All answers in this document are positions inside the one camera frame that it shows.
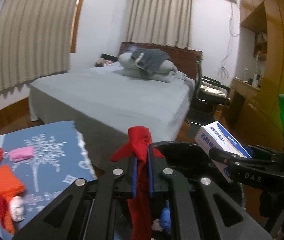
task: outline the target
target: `wooden headboard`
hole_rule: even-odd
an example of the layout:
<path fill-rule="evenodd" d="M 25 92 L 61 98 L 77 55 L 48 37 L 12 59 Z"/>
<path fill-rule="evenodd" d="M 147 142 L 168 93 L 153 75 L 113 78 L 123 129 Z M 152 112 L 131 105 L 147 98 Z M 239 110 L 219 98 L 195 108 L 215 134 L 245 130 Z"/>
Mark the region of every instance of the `wooden headboard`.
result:
<path fill-rule="evenodd" d="M 177 47 L 161 46 L 146 43 L 123 42 L 119 55 L 122 53 L 132 53 L 136 49 L 160 49 L 169 54 L 171 61 L 179 71 L 187 74 L 189 78 L 195 79 L 197 73 L 197 60 L 202 55 L 202 51 L 179 49 Z"/>

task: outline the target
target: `metal screw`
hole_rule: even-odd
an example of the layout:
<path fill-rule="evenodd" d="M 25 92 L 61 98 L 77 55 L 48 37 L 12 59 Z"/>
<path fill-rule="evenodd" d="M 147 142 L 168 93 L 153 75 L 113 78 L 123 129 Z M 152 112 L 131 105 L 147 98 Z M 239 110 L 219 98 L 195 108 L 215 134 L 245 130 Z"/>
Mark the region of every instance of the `metal screw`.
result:
<path fill-rule="evenodd" d="M 166 174 L 166 175 L 170 175 L 170 174 L 173 173 L 173 170 L 170 169 L 170 168 L 165 168 L 165 169 L 163 170 L 163 173 Z"/>
<path fill-rule="evenodd" d="M 201 183 L 204 185 L 209 185 L 211 183 L 211 180 L 209 178 L 202 178 Z"/>
<path fill-rule="evenodd" d="M 121 175 L 123 173 L 123 170 L 122 169 L 114 169 L 113 170 L 113 174 L 114 175 Z"/>
<path fill-rule="evenodd" d="M 77 186 L 83 186 L 85 184 L 85 180 L 84 179 L 77 179 L 75 181 L 75 185 Z"/>

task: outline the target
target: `electrical cable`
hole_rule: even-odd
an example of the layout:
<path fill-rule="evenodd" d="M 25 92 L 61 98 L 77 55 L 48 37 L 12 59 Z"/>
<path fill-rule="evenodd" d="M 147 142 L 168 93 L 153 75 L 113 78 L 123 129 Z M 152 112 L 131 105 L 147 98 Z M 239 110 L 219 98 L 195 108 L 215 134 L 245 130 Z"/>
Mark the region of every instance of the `electrical cable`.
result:
<path fill-rule="evenodd" d="M 233 13 L 233 3 L 231 2 L 231 17 L 229 18 L 229 32 L 230 32 L 230 37 L 229 37 L 229 42 L 227 45 L 226 49 L 226 56 L 223 58 L 221 61 L 221 66 L 218 69 L 218 76 L 221 77 L 222 80 L 225 80 L 230 77 L 229 72 L 225 68 L 226 61 L 228 57 L 231 55 L 232 52 L 232 46 L 233 46 L 233 37 L 238 37 L 240 34 L 239 33 L 234 33 L 234 13 Z"/>

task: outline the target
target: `alcohol swab box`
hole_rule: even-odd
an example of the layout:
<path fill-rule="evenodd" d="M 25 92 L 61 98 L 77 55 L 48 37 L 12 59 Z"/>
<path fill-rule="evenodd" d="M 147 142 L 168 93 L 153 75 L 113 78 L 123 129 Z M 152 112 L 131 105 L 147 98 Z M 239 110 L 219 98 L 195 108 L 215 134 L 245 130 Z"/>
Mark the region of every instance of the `alcohol swab box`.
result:
<path fill-rule="evenodd" d="M 231 154 L 237 154 L 243 158 L 251 158 L 248 152 L 242 145 L 233 137 L 227 129 L 224 128 L 220 122 L 213 122 L 208 125 L 200 127 L 195 141 L 201 146 L 207 155 L 211 148 L 218 148 Z M 220 170 L 228 182 L 232 180 L 228 177 L 227 165 L 212 160 L 216 167 Z"/>

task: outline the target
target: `curtain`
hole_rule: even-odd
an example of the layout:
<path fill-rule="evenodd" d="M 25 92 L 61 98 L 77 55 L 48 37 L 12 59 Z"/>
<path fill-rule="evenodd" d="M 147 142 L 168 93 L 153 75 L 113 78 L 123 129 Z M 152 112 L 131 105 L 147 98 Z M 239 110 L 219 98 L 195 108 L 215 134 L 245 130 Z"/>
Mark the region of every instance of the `curtain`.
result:
<path fill-rule="evenodd" d="M 130 0 L 126 42 L 191 49 L 192 0 Z"/>
<path fill-rule="evenodd" d="M 0 91 L 70 67 L 76 0 L 5 0 L 0 12 Z"/>

